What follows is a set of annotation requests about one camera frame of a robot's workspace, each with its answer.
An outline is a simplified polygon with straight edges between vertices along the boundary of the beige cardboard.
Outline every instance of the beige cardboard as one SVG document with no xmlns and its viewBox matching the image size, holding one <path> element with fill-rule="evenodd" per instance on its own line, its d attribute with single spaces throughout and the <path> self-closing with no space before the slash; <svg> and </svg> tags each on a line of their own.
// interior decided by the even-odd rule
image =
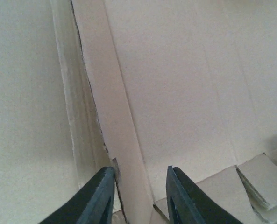
<svg viewBox="0 0 277 224">
<path fill-rule="evenodd" d="M 119 165 L 125 213 L 130 223 L 147 224 L 153 200 L 103 2 L 72 3 L 104 142 Z"/>
<path fill-rule="evenodd" d="M 267 211 L 264 207 L 262 207 L 254 198 L 249 196 L 250 202 L 258 216 L 266 223 L 276 223 L 277 222 L 277 206 L 273 209 Z"/>
<path fill-rule="evenodd" d="M 265 155 L 259 155 L 238 166 L 247 181 L 247 190 L 270 210 L 277 206 L 277 166 Z"/>
<path fill-rule="evenodd" d="M 120 210 L 113 213 L 111 222 L 112 224 L 126 224 L 123 212 Z"/>
<path fill-rule="evenodd" d="M 50 1 L 0 1 L 0 224 L 39 223 L 77 191 Z"/>
<path fill-rule="evenodd" d="M 168 165 L 199 182 L 277 148 L 277 0 L 72 2 L 131 223 Z"/>
<path fill-rule="evenodd" d="M 245 224 L 261 224 L 253 212 L 245 188 L 236 172 L 236 167 L 229 167 L 220 173 L 198 182 L 197 185 L 220 207 Z M 156 205 L 168 217 L 166 198 Z"/>
<path fill-rule="evenodd" d="M 155 201 L 277 148 L 277 0 L 105 0 Z"/>
<path fill-rule="evenodd" d="M 57 51 L 64 84 L 64 94 L 79 187 L 96 172 L 110 166 L 104 147 L 96 106 L 82 58 L 80 39 L 69 0 L 51 0 Z M 114 210 L 121 210 L 115 188 Z"/>
<path fill-rule="evenodd" d="M 155 209 L 153 209 L 152 211 L 152 216 L 151 216 L 151 220 L 149 224 L 168 224 L 168 222 L 166 220 L 164 220 L 159 214 L 158 212 L 155 211 Z"/>
</svg>

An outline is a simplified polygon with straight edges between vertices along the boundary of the cardboard edge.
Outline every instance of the cardboard edge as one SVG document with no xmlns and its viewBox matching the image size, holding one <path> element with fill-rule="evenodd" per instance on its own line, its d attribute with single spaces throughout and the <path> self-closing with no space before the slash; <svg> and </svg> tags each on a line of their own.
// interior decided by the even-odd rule
<svg viewBox="0 0 277 224">
<path fill-rule="evenodd" d="M 261 154 L 241 164 L 237 172 L 248 194 L 266 210 L 277 206 L 277 165 Z"/>
<path fill-rule="evenodd" d="M 82 55 L 104 142 L 120 170 L 119 190 L 132 224 L 151 219 L 153 198 L 101 0 L 72 0 Z"/>
<path fill-rule="evenodd" d="M 168 224 L 169 220 L 164 219 L 155 208 L 152 210 L 152 216 L 149 221 L 149 224 Z"/>
<path fill-rule="evenodd" d="M 249 200 L 254 211 L 262 221 L 266 223 L 277 222 L 277 206 L 267 211 L 262 206 L 260 206 L 260 204 L 251 195 L 249 195 Z"/>
<path fill-rule="evenodd" d="M 79 188 L 96 172 L 110 166 L 97 121 L 96 106 L 81 53 L 72 5 L 69 0 L 51 0 L 59 63 Z M 121 209 L 115 184 L 114 212 Z"/>
<path fill-rule="evenodd" d="M 112 224 L 126 224 L 123 212 L 121 210 L 112 214 Z"/>
<path fill-rule="evenodd" d="M 245 212 L 247 213 L 244 213 L 244 214 L 247 214 L 248 215 L 248 218 L 249 218 L 249 221 L 250 223 L 260 223 L 260 219 L 257 217 L 257 215 L 253 212 L 253 209 L 251 207 L 251 204 L 249 202 L 249 198 L 247 196 L 247 193 L 246 193 L 246 190 L 242 184 L 242 181 L 240 180 L 238 174 L 236 173 L 236 166 L 231 166 L 231 167 L 228 167 L 198 183 L 196 183 L 209 197 L 211 197 L 212 200 L 214 200 L 219 206 L 221 206 L 223 209 L 225 209 L 227 212 L 229 212 L 231 215 L 233 215 L 234 217 L 236 217 L 237 219 L 241 219 L 241 214 L 239 216 L 239 213 L 235 214 L 235 212 L 233 213 L 233 208 L 229 210 L 229 208 L 227 206 L 225 206 L 224 202 L 222 202 L 222 197 L 220 197 L 219 200 L 217 200 L 216 196 L 214 196 L 213 192 L 217 192 L 217 189 L 215 189 L 214 191 L 207 191 L 208 190 L 208 187 L 204 188 L 204 183 L 206 183 L 206 185 L 208 185 L 208 183 L 214 183 L 214 182 L 217 182 L 221 175 L 224 175 L 224 174 L 230 174 L 230 172 L 233 172 L 236 174 L 236 177 L 233 177 L 231 176 L 233 179 L 231 180 L 235 180 L 237 183 L 237 185 L 235 185 L 237 187 L 237 189 L 239 189 L 239 191 L 233 191 L 232 193 L 232 196 L 233 198 L 237 198 L 237 195 L 235 196 L 234 193 L 239 193 L 239 198 L 243 198 L 244 200 L 241 200 L 241 203 L 244 203 L 243 204 L 243 207 L 246 208 L 248 207 L 247 210 L 245 210 Z M 163 216 L 163 218 L 167 218 L 169 217 L 169 214 L 168 214 L 168 207 L 167 207 L 167 201 L 166 201 L 166 198 L 163 198 L 161 200 L 158 200 L 155 202 L 155 205 L 156 207 L 160 210 L 159 214 L 161 214 Z"/>
</svg>

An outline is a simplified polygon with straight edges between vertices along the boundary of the folded cardboard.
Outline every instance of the folded cardboard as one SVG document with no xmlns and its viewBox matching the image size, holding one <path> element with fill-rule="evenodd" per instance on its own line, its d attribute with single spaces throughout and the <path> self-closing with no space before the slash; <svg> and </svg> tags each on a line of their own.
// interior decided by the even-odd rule
<svg viewBox="0 0 277 224">
<path fill-rule="evenodd" d="M 53 23 L 66 109 L 70 125 L 73 155 L 79 188 L 83 187 L 99 169 L 111 162 L 104 148 L 96 106 L 82 60 L 79 35 L 69 1 L 51 0 Z M 121 210 L 115 187 L 114 212 Z"/>
<path fill-rule="evenodd" d="M 71 2 L 126 221 L 158 217 L 169 165 L 214 182 L 277 149 L 277 1 Z M 225 191 L 236 215 L 247 204 L 238 186 Z"/>
<path fill-rule="evenodd" d="M 265 154 L 239 165 L 238 171 L 246 190 L 262 207 L 277 206 L 277 166 Z"/>
<path fill-rule="evenodd" d="M 245 188 L 232 166 L 198 182 L 197 185 L 220 207 L 245 224 L 261 224 L 253 212 Z M 166 198 L 156 202 L 157 207 L 168 217 Z"/>
<path fill-rule="evenodd" d="M 251 205 L 254 208 L 254 211 L 260 217 L 261 220 L 263 220 L 265 223 L 270 223 L 270 224 L 277 223 L 277 206 L 274 207 L 273 209 L 266 210 L 251 195 L 249 195 L 249 200 Z"/>
</svg>

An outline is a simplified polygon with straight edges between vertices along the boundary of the torn cardboard edge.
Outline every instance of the torn cardboard edge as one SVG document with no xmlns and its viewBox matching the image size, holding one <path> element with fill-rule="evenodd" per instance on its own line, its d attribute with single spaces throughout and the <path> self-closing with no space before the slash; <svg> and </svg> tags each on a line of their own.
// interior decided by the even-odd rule
<svg viewBox="0 0 277 224">
<path fill-rule="evenodd" d="M 96 106 L 82 58 L 81 43 L 69 0 L 51 0 L 57 51 L 64 84 L 64 95 L 73 155 L 82 188 L 104 166 L 110 165 L 103 147 Z M 121 210 L 115 183 L 114 212 Z"/>
<path fill-rule="evenodd" d="M 131 224 L 147 224 L 152 193 L 103 1 L 72 0 L 104 142 L 119 163 L 119 190 Z"/>
</svg>

